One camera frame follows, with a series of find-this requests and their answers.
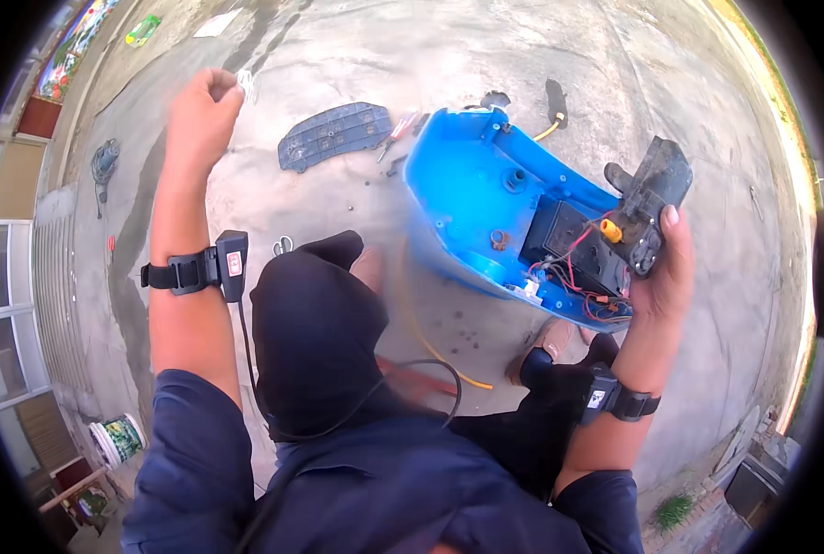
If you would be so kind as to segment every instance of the blue plastic housing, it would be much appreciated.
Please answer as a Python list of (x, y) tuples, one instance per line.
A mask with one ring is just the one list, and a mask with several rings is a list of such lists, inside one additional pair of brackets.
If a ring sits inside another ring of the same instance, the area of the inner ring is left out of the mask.
[(527, 284), (528, 266), (519, 255), (541, 195), (568, 202), (589, 219), (615, 208), (618, 199), (510, 125), (501, 109), (436, 112), (409, 152), (403, 178), (421, 208), (410, 245), (436, 271), (595, 331), (628, 326), (589, 318), (583, 297), (560, 284), (542, 279), (540, 305), (509, 289)]

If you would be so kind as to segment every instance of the grass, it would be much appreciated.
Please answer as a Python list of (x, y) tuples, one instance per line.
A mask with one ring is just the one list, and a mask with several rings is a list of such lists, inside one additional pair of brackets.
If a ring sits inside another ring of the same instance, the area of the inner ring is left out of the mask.
[(816, 365), (816, 351), (818, 341), (814, 337), (812, 339), (812, 346), (809, 348), (809, 359), (806, 361), (806, 374), (803, 376), (803, 382), (800, 384), (800, 391), (797, 393), (797, 404), (794, 406), (794, 416), (791, 421), (795, 421), (800, 415), (800, 410), (803, 408), (803, 398), (806, 397), (806, 389), (809, 387), (809, 378), (812, 377), (812, 368)]
[(684, 522), (692, 512), (692, 497), (688, 494), (671, 496), (655, 511), (655, 523), (662, 535)]
[(763, 43), (762, 39), (760, 38), (760, 35), (757, 34), (757, 31), (753, 28), (750, 21), (747, 20), (743, 13), (741, 13), (741, 10), (739, 10), (739, 6), (736, 6), (733, 0), (728, 0), (727, 4), (729, 5), (729, 7), (732, 8), (732, 10), (735, 11), (736, 15), (739, 17), (739, 20), (742, 22), (742, 25), (744, 25), (747, 29), (747, 32), (751, 36), (751, 39), (753, 39), (753, 42), (757, 46), (757, 49), (760, 50), (763, 60), (766, 61), (767, 64), (769, 64), (769, 70), (775, 77), (777, 88), (781, 90), (782, 94), (784, 94), (784, 104), (787, 105), (787, 110), (780, 110), (782, 120), (784, 122), (788, 121), (785, 112), (790, 112), (794, 115), (794, 121), (797, 126), (797, 134), (800, 136), (800, 141), (802, 143), (802, 147), (804, 150), (804, 152), (801, 155), (803, 156), (806, 165), (809, 167), (809, 176), (812, 179), (812, 194), (816, 202), (816, 209), (819, 209), (822, 206), (822, 189), (818, 182), (816, 161), (812, 156), (812, 149), (809, 147), (809, 142), (806, 139), (806, 131), (803, 127), (803, 120), (800, 118), (800, 112), (797, 110), (797, 106), (794, 104), (794, 99), (791, 98), (791, 92), (788, 90), (787, 85), (784, 83), (782, 72), (778, 70), (776, 62), (772, 59), (772, 56), (769, 54), (769, 50), (767, 50), (766, 44)]

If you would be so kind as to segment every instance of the scissors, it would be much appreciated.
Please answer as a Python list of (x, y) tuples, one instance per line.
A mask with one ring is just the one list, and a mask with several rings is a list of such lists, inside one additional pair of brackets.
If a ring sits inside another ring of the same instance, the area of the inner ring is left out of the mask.
[(291, 237), (282, 236), (279, 240), (273, 243), (273, 256), (278, 256), (281, 253), (291, 252), (295, 248)]

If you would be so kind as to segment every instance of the painted wall mural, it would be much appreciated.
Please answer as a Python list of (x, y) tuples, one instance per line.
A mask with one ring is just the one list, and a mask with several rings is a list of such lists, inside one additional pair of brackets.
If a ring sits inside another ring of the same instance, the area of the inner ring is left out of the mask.
[(64, 33), (51, 59), (40, 73), (40, 81), (33, 91), (34, 96), (55, 104), (63, 102), (88, 45), (118, 2), (119, 0), (92, 0), (85, 6), (82, 14)]

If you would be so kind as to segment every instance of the sleeve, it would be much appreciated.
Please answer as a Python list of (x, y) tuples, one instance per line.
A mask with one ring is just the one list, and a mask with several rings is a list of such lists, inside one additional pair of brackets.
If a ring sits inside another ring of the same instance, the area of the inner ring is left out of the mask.
[(630, 471), (594, 471), (564, 488), (554, 510), (575, 520), (593, 552), (642, 554), (636, 483)]
[(229, 396), (193, 373), (162, 371), (124, 551), (231, 551), (254, 505), (250, 460), (249, 434)]

